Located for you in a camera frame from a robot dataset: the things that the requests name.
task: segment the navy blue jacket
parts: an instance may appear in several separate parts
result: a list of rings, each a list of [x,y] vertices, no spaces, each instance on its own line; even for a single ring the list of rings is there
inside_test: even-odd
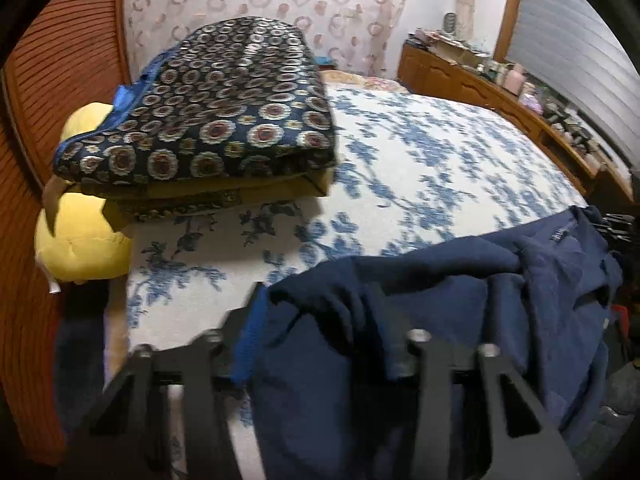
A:
[[[325,262],[271,286],[254,304],[247,332],[258,343],[244,363],[267,477],[407,476],[418,392],[397,380],[380,288],[414,328],[497,344],[565,440],[580,442],[603,395],[603,325],[622,282],[591,225],[599,219],[574,207],[403,256]]]

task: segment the red object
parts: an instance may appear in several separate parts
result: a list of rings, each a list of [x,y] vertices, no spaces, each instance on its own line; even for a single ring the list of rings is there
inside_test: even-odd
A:
[[[614,312],[620,314],[620,328],[625,339],[629,339],[629,311],[622,305],[611,305]]]

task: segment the pink bottle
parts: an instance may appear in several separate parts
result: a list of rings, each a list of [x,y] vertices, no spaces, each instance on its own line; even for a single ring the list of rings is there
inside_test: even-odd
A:
[[[513,67],[513,70],[507,74],[507,79],[504,81],[504,89],[512,94],[519,95],[525,81],[525,77],[522,74],[523,72],[524,67],[522,65],[517,64]]]

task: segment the window blind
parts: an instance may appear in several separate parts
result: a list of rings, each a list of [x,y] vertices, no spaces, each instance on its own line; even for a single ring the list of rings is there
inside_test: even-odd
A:
[[[520,0],[507,58],[570,99],[640,162],[640,76],[587,0]]]

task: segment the white wall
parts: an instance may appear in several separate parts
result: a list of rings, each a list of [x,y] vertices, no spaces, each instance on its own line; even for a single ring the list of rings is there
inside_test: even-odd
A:
[[[476,0],[474,36],[472,42],[493,53],[507,0]],[[396,77],[402,44],[417,27],[442,28],[446,12],[455,12],[456,0],[407,0],[386,51],[388,78]]]

